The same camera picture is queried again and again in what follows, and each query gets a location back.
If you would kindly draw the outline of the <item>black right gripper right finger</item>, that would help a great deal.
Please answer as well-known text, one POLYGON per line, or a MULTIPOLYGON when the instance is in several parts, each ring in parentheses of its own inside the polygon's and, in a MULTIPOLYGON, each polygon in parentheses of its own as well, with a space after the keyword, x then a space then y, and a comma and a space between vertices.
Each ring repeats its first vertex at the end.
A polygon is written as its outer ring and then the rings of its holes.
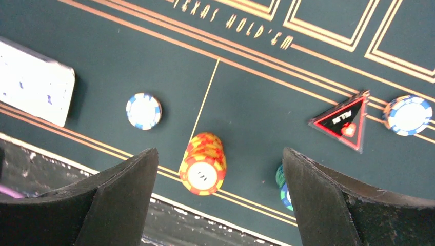
POLYGON ((283 150, 303 245, 434 245, 434 201, 371 186, 283 150))

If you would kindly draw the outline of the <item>white purple poker chip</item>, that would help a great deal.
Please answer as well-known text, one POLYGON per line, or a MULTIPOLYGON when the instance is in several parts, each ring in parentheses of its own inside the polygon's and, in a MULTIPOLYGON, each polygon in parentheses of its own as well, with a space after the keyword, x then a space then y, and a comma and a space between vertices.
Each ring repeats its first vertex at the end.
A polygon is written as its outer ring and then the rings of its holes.
POLYGON ((431 105, 421 97, 406 95, 387 104, 382 119, 387 129, 400 136, 413 136, 426 129, 432 119, 431 105))

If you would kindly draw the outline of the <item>teal chip stack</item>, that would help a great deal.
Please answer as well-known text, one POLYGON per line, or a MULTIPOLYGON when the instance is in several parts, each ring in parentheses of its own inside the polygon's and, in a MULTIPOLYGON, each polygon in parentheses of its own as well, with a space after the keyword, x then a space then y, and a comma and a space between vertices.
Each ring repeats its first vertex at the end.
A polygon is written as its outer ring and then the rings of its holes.
POLYGON ((283 169, 283 164, 280 164, 275 172, 275 182, 280 188, 280 198, 283 205, 290 211, 294 211, 291 198, 289 195, 289 189, 286 185, 286 179, 283 169))

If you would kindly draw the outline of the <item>black red all-in triangle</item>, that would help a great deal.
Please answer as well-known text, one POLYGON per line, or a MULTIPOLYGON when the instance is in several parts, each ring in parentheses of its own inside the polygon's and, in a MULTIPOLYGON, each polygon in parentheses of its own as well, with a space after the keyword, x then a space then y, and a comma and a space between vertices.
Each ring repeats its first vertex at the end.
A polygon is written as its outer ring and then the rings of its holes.
POLYGON ((361 91, 310 119, 308 125, 361 154, 369 96, 369 90, 361 91))

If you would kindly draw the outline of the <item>orange chip stack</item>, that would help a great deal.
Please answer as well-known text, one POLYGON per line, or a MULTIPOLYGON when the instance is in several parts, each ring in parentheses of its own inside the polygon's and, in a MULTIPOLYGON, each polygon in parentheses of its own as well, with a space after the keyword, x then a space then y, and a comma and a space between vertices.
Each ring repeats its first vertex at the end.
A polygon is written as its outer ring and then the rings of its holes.
POLYGON ((223 184, 227 171, 221 140, 211 132, 193 137, 185 150, 179 167, 179 177, 191 193, 206 196, 223 184))

